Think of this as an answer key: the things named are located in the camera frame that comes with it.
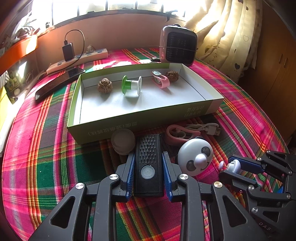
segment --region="beige curtain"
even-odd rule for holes
[[[203,4],[184,25],[198,35],[196,57],[237,83],[256,63],[262,0],[199,1]]]

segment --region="table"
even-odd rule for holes
[[[109,57],[83,64],[88,71],[149,62],[158,57],[159,50],[132,49],[109,51]],[[219,136],[202,136],[212,145],[212,164],[199,176],[201,182],[218,180],[218,165],[237,154],[255,158],[267,149],[288,152],[272,122],[238,85],[202,61],[190,67],[208,81],[225,98],[214,114],[188,119],[184,123],[218,123]],[[87,185],[99,182],[125,163],[127,156],[118,155],[109,139],[78,145],[67,132],[67,115],[75,83],[69,84],[39,104],[34,102],[36,89],[55,78],[45,77],[32,89],[13,123],[2,166],[2,192],[5,214],[15,232],[28,240],[46,215],[78,182]],[[136,135],[164,133],[167,126],[137,132]],[[162,143],[172,162],[178,149]],[[265,191],[277,191],[280,183],[262,175],[254,178]],[[242,201],[241,194],[233,193]],[[209,225],[205,204],[206,240]],[[128,203],[117,203],[118,240],[178,241],[181,226],[181,204],[163,198],[134,198]],[[90,220],[89,240],[91,237]]]

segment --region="cabinet door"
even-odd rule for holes
[[[279,74],[262,109],[270,117],[284,140],[287,140],[296,129],[296,42],[288,37],[287,52]]]
[[[239,85],[259,105],[265,100],[279,73],[284,60],[288,34],[287,27],[276,12],[263,3],[256,70],[249,68],[239,82]]]

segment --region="panda toy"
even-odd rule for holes
[[[178,152],[178,165],[183,173],[196,176],[212,162],[214,156],[211,145],[201,137],[187,141]]]

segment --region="panda smile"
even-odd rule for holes
[[[207,166],[204,168],[204,169],[206,169],[207,167],[208,167],[208,165],[209,165],[210,163],[209,162],[207,162]],[[201,171],[203,171],[204,169],[200,169]]]

